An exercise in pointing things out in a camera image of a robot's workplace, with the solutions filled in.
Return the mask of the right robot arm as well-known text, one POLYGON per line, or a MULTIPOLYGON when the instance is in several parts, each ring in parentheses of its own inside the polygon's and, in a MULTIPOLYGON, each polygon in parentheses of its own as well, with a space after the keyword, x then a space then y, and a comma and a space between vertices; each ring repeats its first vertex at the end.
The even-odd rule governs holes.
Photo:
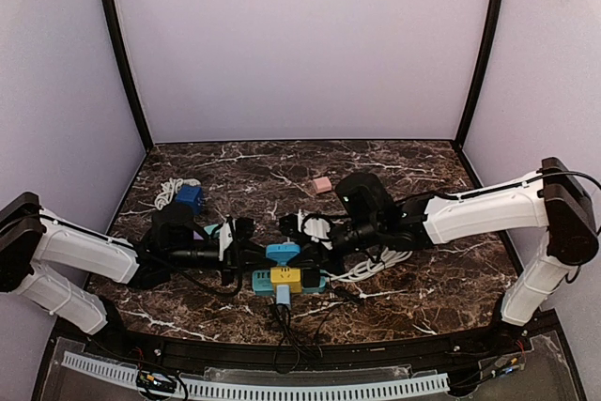
POLYGON ((592 200, 577 179, 572 171, 539 170, 470 192, 394 200, 376 175, 355 173, 335 188, 347 213, 341 224, 301 213, 293 229, 344 255, 376 245, 416 251, 491 232, 542 228, 539 251, 501 299, 501 322, 521 327, 570 270, 598 253, 592 200))

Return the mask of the light blue charger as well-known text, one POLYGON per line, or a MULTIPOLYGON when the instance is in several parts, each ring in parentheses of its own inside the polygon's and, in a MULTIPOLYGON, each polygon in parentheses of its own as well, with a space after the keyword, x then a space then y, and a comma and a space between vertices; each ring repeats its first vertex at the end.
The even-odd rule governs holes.
POLYGON ((291 288, 289 285, 277 285, 275 287, 275 304, 278 307, 290 308, 291 288))

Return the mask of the teal power strip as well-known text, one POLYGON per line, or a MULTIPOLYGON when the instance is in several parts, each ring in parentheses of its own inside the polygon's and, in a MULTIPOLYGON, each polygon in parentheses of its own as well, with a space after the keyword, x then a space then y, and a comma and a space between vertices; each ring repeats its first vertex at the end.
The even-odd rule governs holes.
POLYGON ((253 272, 252 289, 257 296, 274 296, 276 288, 287 286, 291 294, 319 294, 326 289, 327 279, 317 269, 276 266, 253 272))

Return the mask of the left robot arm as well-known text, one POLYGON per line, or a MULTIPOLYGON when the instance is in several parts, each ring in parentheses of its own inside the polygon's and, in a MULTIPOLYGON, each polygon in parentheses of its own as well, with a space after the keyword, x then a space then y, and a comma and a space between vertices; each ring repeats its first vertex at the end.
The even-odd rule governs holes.
POLYGON ((119 320, 110 301, 90 294, 54 269, 60 264, 150 289, 192 268, 216 269, 223 282, 242 278, 242 252, 254 232, 248 218, 227 218, 206 229, 191 207, 156 211, 142 239, 109 237, 55 216, 25 192, 1 209, 1 290, 25 297, 88 335, 119 320))

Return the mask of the yellow cube socket adapter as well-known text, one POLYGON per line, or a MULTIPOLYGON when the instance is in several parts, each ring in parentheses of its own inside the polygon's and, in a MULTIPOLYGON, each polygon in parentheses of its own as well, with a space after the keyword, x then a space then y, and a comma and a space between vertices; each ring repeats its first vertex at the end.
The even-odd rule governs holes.
POLYGON ((270 282, 275 288, 277 285, 289 285, 292 294, 302 292, 301 269, 276 266, 270 269, 270 282))

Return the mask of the black power adapter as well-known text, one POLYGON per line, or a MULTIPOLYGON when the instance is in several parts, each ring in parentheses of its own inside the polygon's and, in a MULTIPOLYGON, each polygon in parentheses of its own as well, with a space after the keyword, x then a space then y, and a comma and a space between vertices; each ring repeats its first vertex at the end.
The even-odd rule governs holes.
POLYGON ((321 274, 319 269, 305 268, 301 270, 301 285, 303 289, 319 288, 321 274))

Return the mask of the blue square socket adapter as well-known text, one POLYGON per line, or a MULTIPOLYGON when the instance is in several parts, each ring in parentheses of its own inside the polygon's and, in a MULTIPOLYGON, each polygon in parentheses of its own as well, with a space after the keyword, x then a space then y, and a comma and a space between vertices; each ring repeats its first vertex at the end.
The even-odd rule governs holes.
POLYGON ((274 261, 277 266, 286 266, 300 252, 301 247, 294 242, 270 244, 266 247, 266 258, 274 261))

